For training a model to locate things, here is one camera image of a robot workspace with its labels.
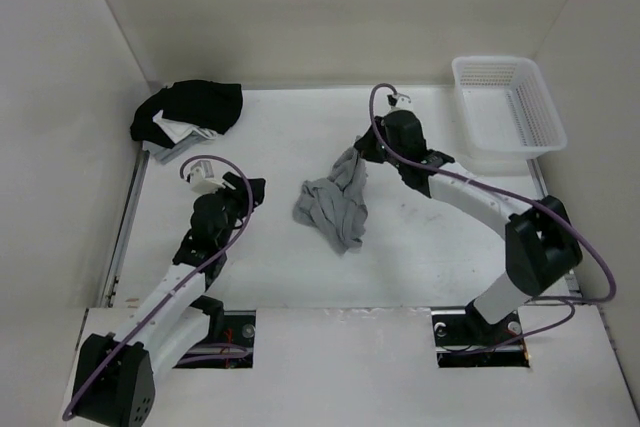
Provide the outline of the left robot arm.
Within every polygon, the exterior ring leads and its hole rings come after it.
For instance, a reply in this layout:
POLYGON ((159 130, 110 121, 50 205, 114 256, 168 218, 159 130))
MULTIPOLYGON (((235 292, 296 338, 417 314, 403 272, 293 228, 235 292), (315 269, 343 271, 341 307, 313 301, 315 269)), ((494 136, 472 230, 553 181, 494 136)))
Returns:
POLYGON ((161 378, 197 342, 221 340, 224 306, 206 292, 265 190, 263 178, 228 172, 221 186, 196 199, 190 228, 156 288, 117 329, 93 333, 80 346, 64 420, 143 425, 161 378))

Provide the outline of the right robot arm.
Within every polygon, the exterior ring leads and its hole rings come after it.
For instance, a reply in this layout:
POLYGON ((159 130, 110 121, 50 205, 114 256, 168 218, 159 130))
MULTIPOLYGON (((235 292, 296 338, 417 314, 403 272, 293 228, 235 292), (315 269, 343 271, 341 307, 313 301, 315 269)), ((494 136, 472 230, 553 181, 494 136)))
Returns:
POLYGON ((504 241, 504 272, 465 307, 464 331, 475 342, 489 341, 509 315, 583 259, 578 241, 560 223, 568 220, 560 200, 546 196, 536 208, 474 187, 454 157, 427 147, 421 123, 411 111, 376 116, 354 148, 365 161, 393 165, 406 186, 457 208, 504 241))

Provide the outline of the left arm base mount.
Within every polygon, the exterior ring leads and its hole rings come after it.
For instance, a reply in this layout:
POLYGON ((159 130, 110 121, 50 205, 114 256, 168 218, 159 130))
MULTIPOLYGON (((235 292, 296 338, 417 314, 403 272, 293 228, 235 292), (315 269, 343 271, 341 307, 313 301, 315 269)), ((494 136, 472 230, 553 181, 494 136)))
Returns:
POLYGON ((256 312, 226 312, 213 331, 191 347, 178 369, 251 369, 256 337, 256 312))

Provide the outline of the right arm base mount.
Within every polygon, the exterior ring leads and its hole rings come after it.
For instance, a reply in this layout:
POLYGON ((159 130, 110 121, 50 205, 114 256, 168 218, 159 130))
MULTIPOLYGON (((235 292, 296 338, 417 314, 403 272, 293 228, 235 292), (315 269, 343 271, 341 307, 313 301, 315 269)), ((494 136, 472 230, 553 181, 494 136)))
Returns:
POLYGON ((522 339, 505 345, 523 333, 517 312, 479 331, 469 326, 463 309, 434 309, 431 321, 440 368, 529 367, 522 339))

